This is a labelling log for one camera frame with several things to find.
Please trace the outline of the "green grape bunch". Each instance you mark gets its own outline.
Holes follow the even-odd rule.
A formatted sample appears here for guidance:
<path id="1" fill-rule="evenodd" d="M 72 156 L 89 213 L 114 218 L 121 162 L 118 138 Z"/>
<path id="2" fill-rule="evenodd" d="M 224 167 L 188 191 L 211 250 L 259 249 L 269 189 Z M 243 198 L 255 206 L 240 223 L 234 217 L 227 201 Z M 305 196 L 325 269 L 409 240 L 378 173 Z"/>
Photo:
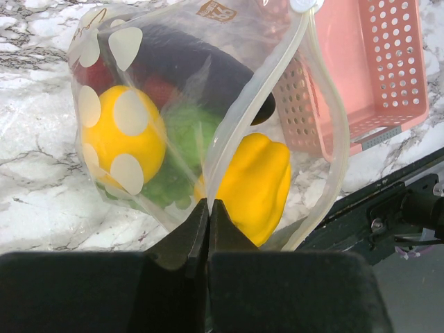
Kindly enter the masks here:
<path id="1" fill-rule="evenodd" d="M 180 165 L 166 160 L 158 173 L 142 187 L 140 194 L 161 209 L 174 203 L 179 210 L 185 210 L 191 205 L 193 186 L 194 182 Z"/>

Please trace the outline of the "green round fruit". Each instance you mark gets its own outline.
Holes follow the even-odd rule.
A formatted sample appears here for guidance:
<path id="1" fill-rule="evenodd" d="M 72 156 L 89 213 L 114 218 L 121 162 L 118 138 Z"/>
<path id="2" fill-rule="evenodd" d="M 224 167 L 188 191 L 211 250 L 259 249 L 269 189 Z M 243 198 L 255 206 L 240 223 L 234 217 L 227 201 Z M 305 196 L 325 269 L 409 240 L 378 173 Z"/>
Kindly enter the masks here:
<path id="1" fill-rule="evenodd" d="M 222 116 L 195 104 L 181 104 L 163 114 L 167 135 L 182 161 L 199 176 Z"/>

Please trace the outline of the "yellow bell pepper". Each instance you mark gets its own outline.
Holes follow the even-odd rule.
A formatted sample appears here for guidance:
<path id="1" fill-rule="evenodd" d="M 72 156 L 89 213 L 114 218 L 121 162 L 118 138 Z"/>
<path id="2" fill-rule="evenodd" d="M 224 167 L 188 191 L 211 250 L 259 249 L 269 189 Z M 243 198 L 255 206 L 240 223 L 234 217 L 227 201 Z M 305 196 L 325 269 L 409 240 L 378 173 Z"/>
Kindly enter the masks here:
<path id="1" fill-rule="evenodd" d="M 290 151 L 266 135 L 245 136 L 234 154 L 216 198 L 234 225 L 256 246 L 278 226 L 291 186 Z"/>

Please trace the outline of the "red cherry bunch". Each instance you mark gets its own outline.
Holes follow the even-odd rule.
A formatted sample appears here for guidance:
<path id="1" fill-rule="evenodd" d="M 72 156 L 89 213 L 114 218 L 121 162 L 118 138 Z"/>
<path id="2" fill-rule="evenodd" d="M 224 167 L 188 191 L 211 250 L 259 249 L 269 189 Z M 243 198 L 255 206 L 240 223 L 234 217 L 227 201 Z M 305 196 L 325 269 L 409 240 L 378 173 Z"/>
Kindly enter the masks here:
<path id="1" fill-rule="evenodd" d="M 71 69 L 81 85 L 90 86 L 97 94 L 102 94 L 115 85 L 127 85 L 118 74 L 113 73 L 112 69 L 106 66 L 102 58 L 99 58 L 91 67 L 84 67 L 77 60 Z M 148 95 L 159 110 L 180 95 L 174 85 L 141 62 L 131 65 L 127 74 L 132 85 Z"/>

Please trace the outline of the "yellow lemon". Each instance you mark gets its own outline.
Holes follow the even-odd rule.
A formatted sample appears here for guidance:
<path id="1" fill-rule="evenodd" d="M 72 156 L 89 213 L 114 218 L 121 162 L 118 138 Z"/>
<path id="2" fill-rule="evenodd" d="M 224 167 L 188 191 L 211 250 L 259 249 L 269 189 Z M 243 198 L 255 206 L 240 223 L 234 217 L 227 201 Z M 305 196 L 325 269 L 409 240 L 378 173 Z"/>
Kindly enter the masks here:
<path id="1" fill-rule="evenodd" d="M 89 172 L 104 185 L 141 192 L 166 154 L 166 128 L 154 102 L 139 89 L 115 85 L 80 110 L 88 112 L 80 142 Z"/>

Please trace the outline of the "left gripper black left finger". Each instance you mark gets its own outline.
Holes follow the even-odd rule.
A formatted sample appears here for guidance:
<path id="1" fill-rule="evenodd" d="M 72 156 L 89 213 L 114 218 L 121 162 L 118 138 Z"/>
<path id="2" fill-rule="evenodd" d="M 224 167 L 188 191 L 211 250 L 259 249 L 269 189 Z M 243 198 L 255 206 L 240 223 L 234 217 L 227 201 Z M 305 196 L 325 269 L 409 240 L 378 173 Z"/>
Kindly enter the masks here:
<path id="1" fill-rule="evenodd" d="M 1 256 L 2 332 L 203 332 L 205 200 L 138 252 Z"/>

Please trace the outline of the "purple eggplant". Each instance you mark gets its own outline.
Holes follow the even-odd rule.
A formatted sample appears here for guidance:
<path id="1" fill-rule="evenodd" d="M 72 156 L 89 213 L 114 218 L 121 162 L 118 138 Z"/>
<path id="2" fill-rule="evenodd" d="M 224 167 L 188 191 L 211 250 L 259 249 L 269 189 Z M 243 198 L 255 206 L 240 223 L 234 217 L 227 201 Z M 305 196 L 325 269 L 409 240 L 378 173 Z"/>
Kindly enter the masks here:
<path id="1" fill-rule="evenodd" d="M 174 85 L 191 103 L 225 116 L 253 71 L 224 51 L 160 24 L 142 28 L 135 62 Z"/>

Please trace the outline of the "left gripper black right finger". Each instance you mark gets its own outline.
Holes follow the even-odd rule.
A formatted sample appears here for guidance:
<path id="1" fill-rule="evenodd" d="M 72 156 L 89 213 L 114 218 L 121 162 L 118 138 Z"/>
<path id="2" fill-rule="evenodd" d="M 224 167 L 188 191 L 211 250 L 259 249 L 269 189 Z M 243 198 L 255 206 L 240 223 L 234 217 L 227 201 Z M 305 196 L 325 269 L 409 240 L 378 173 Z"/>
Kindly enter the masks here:
<path id="1" fill-rule="evenodd" d="M 357 254 L 259 250 L 212 207 L 207 261 L 215 332 L 392 332 L 377 280 Z"/>

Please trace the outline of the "clear zip top bag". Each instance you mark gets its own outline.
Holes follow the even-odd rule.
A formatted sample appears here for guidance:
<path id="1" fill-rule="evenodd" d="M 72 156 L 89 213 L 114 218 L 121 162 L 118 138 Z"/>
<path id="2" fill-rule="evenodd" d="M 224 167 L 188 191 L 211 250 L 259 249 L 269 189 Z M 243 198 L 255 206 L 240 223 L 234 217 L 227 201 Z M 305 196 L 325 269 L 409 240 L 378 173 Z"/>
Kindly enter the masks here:
<path id="1" fill-rule="evenodd" d="M 295 250 L 339 194 L 350 143 L 321 53 L 322 1 L 99 5 L 67 52 L 78 154 L 101 197 L 168 231 L 204 200 L 256 246 Z M 291 222 L 298 174 L 321 190 Z"/>

